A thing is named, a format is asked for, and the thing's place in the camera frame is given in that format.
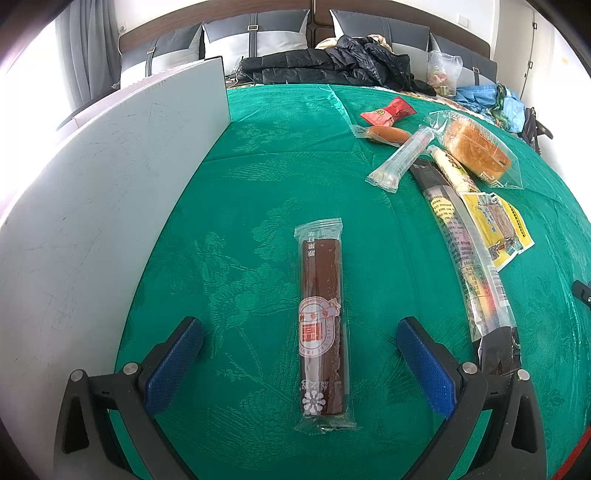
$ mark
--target light switch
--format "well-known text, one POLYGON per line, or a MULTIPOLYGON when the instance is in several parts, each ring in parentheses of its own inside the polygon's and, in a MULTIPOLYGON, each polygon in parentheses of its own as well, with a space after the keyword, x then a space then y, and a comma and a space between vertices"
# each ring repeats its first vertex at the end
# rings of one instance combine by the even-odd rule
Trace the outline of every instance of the light switch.
POLYGON ((464 17, 464 15, 458 15, 457 22, 464 28, 468 28, 470 25, 470 19, 468 19, 468 17, 464 17))

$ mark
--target plastic wrapper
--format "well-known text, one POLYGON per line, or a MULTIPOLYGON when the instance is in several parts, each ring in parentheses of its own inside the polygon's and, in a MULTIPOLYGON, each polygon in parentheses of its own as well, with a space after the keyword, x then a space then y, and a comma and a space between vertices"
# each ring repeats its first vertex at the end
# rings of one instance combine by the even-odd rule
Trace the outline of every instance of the plastic wrapper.
POLYGON ((393 147, 401 147, 404 142, 392 142, 386 140, 384 137, 380 137, 373 133, 370 129, 372 127, 362 127, 361 125, 351 125, 350 126, 353 135, 357 138, 367 138, 368 140, 372 140, 378 143, 384 143, 386 145, 392 145, 393 147))
POLYGON ((494 193, 462 193, 497 270, 534 245, 525 222, 513 205, 494 193))
POLYGON ((383 188, 386 192, 396 193, 402 175, 434 138, 435 131, 432 128, 419 127, 410 139, 370 173, 365 181, 383 188))
POLYGON ((388 106, 378 108, 373 112, 364 112, 361 117, 376 127, 391 127, 401 118, 416 114, 417 111, 411 107, 402 97, 397 96, 388 106))
POLYGON ((427 153, 431 155, 435 163, 452 185, 456 193, 479 192, 480 190, 470 178, 464 167, 448 152, 435 145, 429 145, 427 153))
POLYGON ((462 288, 470 337, 484 373, 504 375, 521 367, 511 305, 466 206, 437 167, 417 160, 411 172, 429 203, 462 288))
POLYGON ((517 156, 474 119, 445 110, 430 113, 427 122, 441 145, 488 186, 523 188, 517 156))
POLYGON ((296 430, 354 429, 349 408, 349 358, 342 319, 340 218, 300 225, 301 303, 298 308, 300 411, 296 430))
POLYGON ((456 94, 457 80, 462 72, 462 57, 449 55, 442 51, 430 51, 427 64, 427 83, 438 95, 453 97, 456 94))

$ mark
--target pillow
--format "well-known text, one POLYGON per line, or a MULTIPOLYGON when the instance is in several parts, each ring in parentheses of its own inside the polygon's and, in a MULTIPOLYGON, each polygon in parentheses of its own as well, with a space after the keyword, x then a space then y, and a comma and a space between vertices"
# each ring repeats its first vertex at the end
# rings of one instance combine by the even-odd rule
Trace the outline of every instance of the pillow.
POLYGON ((154 73, 199 60, 201 23, 183 27, 121 55, 121 88, 154 73))
POLYGON ((335 37, 367 37, 371 34, 382 35, 392 52, 396 55, 407 54, 410 57, 410 70, 417 80, 427 81, 429 57, 429 27, 403 22, 393 18, 376 15, 358 14, 342 10, 330 10, 335 24, 335 37))
POLYGON ((238 15, 203 24, 205 56, 223 59, 230 75, 243 58, 308 48, 309 9, 238 15))
POLYGON ((457 80, 458 87, 496 83, 496 62, 438 35, 431 34, 431 49, 462 57, 464 68, 457 80))

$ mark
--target green jacquard tablecloth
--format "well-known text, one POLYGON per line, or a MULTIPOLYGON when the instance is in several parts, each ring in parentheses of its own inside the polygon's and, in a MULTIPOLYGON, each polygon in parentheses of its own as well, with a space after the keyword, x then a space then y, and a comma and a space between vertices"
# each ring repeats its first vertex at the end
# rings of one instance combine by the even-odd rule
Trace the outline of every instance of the green jacquard tablecloth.
MULTIPOLYGON (((169 410, 158 416, 202 480, 393 480, 437 430, 441 418, 397 351, 394 332, 400 319, 416 316, 460 362, 472 359, 456 274, 411 175, 396 194, 364 181, 392 147, 358 140, 349 129, 351 123, 367 125, 359 114, 394 96, 328 85, 228 92, 232 123, 154 247, 116 365, 141 360, 185 315, 205 323, 198 361, 169 410), (293 231, 332 217, 343 219, 343 315, 361 429, 307 436, 293 429, 300 419, 293 231)), ((406 99, 418 115, 397 126, 411 132, 425 114, 446 108, 406 99)), ((591 312, 573 299, 570 286, 591 279, 591 225, 534 151, 481 123, 521 162, 525 189, 497 192, 521 212, 535 246, 500 275, 524 367, 535 382, 552 475, 589 421, 591 312)), ((135 471, 149 478, 121 419, 113 414, 113 420, 135 471)), ((486 420, 483 414, 455 477, 465 472, 486 420)))

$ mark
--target sausage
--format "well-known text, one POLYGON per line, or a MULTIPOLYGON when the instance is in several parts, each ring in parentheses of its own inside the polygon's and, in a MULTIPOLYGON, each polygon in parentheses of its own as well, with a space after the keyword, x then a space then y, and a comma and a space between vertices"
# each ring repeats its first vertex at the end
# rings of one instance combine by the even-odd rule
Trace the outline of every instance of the sausage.
POLYGON ((396 127, 369 127, 367 133, 400 144, 405 143, 410 138, 410 133, 396 127))

